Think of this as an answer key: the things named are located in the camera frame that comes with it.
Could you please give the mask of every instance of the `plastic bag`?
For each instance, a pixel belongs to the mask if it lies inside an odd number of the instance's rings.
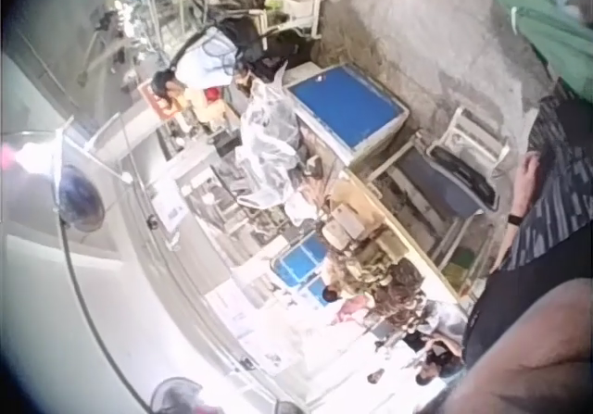
[[[296,191],[290,170],[299,163],[300,131],[292,103],[282,88],[285,66],[266,84],[255,80],[241,116],[242,145],[236,163],[246,173],[251,194],[239,196],[242,206],[266,209],[285,203]]]

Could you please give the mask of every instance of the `orange object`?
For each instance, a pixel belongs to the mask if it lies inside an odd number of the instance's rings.
[[[149,79],[148,81],[141,83],[138,86],[138,91],[150,107],[157,112],[158,117],[162,120],[169,120],[177,113],[180,113],[181,109],[177,107],[175,102],[170,106],[166,100],[154,95],[152,88],[150,88],[151,81],[152,80]]]

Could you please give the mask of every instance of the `green fabric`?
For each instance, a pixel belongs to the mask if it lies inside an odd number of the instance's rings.
[[[593,30],[560,10],[553,0],[498,0],[522,34],[579,95],[593,102]]]

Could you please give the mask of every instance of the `white cloth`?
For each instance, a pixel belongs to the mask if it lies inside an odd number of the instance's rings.
[[[187,87],[226,87],[233,80],[237,47],[222,31],[210,27],[177,63],[175,77]]]

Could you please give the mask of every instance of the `wristwatch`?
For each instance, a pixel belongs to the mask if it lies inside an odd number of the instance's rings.
[[[518,217],[516,215],[510,214],[507,218],[507,222],[513,226],[520,226],[523,222],[523,217]]]

